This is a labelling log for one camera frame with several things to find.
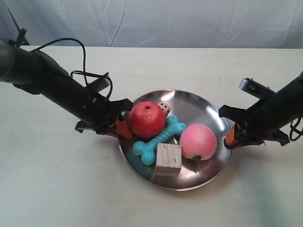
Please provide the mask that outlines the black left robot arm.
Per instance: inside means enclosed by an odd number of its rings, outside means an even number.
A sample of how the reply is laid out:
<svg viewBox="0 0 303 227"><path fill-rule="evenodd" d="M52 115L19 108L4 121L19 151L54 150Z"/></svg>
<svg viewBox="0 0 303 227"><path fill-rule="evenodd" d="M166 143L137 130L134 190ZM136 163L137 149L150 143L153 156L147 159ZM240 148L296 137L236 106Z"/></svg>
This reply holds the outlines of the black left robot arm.
<svg viewBox="0 0 303 227"><path fill-rule="evenodd" d="M75 130L92 130L99 135L131 139L133 134L122 115L131 111L133 103L125 98L110 101L100 91L112 87L108 73L74 71L95 77L83 86L75 81L54 59L42 51L26 51L13 41L0 42L0 80L33 95L42 94L80 121Z"/></svg>

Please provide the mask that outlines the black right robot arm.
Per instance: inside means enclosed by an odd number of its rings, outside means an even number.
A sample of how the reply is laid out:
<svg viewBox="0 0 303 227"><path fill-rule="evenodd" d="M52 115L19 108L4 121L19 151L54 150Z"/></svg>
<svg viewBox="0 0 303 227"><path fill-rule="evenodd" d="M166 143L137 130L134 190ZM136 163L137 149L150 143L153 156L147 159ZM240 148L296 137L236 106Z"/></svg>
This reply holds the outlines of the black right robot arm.
<svg viewBox="0 0 303 227"><path fill-rule="evenodd" d="M235 149L274 141L285 146L298 140L303 132L297 129L303 118L303 76L275 92L251 78L243 78L239 88L258 98L247 109L223 105L218 114L234 122L224 139L226 148Z"/></svg>

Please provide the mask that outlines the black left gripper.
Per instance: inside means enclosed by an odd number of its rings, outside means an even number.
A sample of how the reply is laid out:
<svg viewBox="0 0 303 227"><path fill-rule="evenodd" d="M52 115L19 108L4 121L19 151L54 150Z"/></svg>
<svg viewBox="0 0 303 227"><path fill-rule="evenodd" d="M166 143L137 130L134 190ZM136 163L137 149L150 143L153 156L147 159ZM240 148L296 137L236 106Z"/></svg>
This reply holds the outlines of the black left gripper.
<svg viewBox="0 0 303 227"><path fill-rule="evenodd" d="M79 121L75 130L83 133L84 130L94 131L97 135L132 138L132 132L124 119L123 112L129 112L133 108L133 102L125 98L118 101L110 101L108 106L97 114L93 123Z"/></svg>

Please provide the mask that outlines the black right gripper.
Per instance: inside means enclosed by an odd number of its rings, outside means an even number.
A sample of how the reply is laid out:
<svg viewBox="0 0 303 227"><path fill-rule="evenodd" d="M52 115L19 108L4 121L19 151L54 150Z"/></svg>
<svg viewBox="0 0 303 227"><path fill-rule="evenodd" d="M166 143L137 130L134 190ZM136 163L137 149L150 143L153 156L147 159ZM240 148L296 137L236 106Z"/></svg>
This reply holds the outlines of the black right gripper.
<svg viewBox="0 0 303 227"><path fill-rule="evenodd" d="M245 109L223 105L219 111L219 116L227 118L234 122L231 131L224 139L224 145L228 149L240 148L243 146L261 145L266 141L279 142L281 146L285 146L290 142L287 134L281 130L275 130L268 135L261 135L259 132L254 132L247 124Z"/></svg>

